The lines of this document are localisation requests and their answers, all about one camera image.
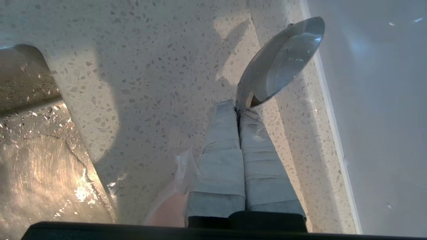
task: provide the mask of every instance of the scratched metal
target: scratched metal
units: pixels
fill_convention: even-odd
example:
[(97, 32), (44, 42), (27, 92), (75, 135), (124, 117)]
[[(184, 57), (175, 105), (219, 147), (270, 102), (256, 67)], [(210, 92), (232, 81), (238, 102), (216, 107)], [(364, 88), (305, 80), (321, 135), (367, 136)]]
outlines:
[(0, 50), (0, 239), (40, 221), (115, 214), (43, 57), (19, 46)]

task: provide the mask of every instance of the plastic bag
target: plastic bag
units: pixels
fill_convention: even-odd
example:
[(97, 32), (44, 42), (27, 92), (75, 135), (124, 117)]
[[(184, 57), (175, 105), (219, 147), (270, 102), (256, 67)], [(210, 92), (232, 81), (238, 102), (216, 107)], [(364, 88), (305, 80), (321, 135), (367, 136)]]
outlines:
[(144, 225), (184, 227), (184, 208), (187, 192), (195, 178), (200, 177), (193, 158), (192, 148), (175, 156), (178, 165), (175, 179), (151, 203)]

